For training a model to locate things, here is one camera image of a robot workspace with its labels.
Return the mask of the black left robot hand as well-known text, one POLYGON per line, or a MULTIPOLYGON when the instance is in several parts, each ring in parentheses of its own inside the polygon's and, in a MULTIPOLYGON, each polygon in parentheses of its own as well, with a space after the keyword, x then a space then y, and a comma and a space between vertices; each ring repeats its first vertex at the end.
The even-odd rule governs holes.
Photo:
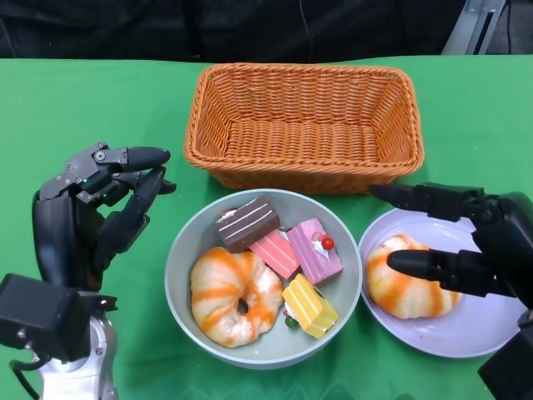
POLYGON ((73 156, 32 200, 32 231, 42 280, 97 292, 111 261, 150 222, 155 198, 173 193, 171 154, 157 147, 96 142, 73 156))

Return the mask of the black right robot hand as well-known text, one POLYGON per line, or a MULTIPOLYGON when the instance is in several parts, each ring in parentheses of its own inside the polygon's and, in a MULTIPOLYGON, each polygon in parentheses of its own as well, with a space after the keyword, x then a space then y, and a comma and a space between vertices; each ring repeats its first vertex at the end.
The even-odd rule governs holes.
POLYGON ((372 185, 370 192, 402 210, 454 223, 467 218, 474 226, 474 252, 400 250, 388 256, 389 267, 449 291, 518 298, 532 308, 532 201, 524 193, 494 195, 432 182, 372 185))

